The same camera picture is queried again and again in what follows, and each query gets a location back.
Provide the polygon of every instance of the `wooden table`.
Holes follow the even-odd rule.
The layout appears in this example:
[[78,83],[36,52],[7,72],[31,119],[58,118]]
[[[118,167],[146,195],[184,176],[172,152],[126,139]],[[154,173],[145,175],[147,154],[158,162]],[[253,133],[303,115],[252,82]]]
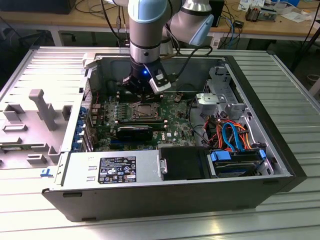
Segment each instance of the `wooden table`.
[[[99,4],[99,0],[88,0],[89,5]],[[245,19],[245,12],[237,10],[239,0],[229,0],[227,5],[230,13],[235,16],[235,19],[244,22],[241,38],[249,39],[270,39],[270,40],[296,40],[303,41],[308,34],[311,22],[303,21],[296,23],[282,16],[277,16],[275,22],[258,21],[250,22]],[[299,8],[314,8],[316,10],[318,1],[300,2]],[[112,7],[111,4],[105,6],[106,9]],[[78,5],[78,8],[83,11],[88,11],[86,2]],[[99,11],[101,7],[97,6],[94,10]],[[124,11],[127,26],[129,26],[129,16],[127,11]],[[116,26],[116,18],[118,9],[115,7],[107,11],[108,17],[113,27]],[[79,12],[75,9],[69,15],[58,15],[50,13],[29,13],[29,12],[0,12],[0,16],[4,18],[12,27],[16,29],[36,29],[49,30],[52,34],[54,44],[63,46],[60,31],[82,31],[82,32],[110,32],[106,20],[100,16],[91,15],[89,13]],[[4,23],[0,23],[0,28],[6,28]],[[224,19],[220,20],[218,27],[212,27],[208,36],[212,37],[211,45],[215,46],[220,38],[228,34],[230,28]],[[311,31],[311,37],[316,31],[314,28]]]

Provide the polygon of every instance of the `power supply label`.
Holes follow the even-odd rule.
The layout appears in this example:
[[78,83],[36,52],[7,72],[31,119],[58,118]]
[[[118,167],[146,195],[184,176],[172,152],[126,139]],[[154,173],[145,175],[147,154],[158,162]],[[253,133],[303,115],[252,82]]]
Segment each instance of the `power supply label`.
[[135,156],[100,158],[100,184],[134,183],[137,181]]

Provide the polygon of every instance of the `blue cable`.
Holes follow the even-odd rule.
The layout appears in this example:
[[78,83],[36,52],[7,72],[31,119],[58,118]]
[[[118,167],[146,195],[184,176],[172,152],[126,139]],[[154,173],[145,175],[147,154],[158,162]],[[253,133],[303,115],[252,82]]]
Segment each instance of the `blue cable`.
[[245,149],[244,149],[244,147],[242,146],[242,143],[239,141],[239,136],[238,136],[238,132],[237,132],[236,126],[233,125],[231,122],[225,123],[225,124],[223,125],[223,127],[222,127],[222,137],[223,137],[224,142],[232,149],[233,152],[236,151],[236,150],[235,150],[235,147],[228,141],[227,133],[226,133],[227,126],[230,126],[230,127],[232,128],[232,130],[233,130],[236,148],[239,149],[240,152],[244,152]]
[[224,17],[224,18],[229,21],[230,27],[231,27],[231,30],[232,30],[231,39],[230,39],[230,42],[229,42],[228,47],[227,47],[227,49],[229,49],[231,47],[232,41],[234,40],[235,28],[234,28],[234,25],[232,24],[232,22],[231,22],[231,20],[229,18],[227,18],[227,17]]

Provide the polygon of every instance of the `motherboard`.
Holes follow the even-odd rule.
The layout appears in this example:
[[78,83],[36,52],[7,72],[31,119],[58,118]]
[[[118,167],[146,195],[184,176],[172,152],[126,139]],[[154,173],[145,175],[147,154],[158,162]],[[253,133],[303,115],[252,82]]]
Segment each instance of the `motherboard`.
[[126,102],[119,96],[93,104],[95,152],[156,150],[161,146],[195,146],[188,100],[164,93],[160,101]]

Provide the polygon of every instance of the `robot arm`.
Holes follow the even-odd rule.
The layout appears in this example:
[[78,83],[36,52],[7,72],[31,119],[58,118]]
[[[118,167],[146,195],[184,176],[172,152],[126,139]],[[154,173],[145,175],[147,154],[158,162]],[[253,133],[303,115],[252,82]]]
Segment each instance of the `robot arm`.
[[180,41],[199,46],[212,25],[209,0],[108,0],[128,7],[130,26],[130,76],[123,86],[139,97],[150,97],[171,87],[176,80],[160,62],[162,38],[169,38],[168,24]]

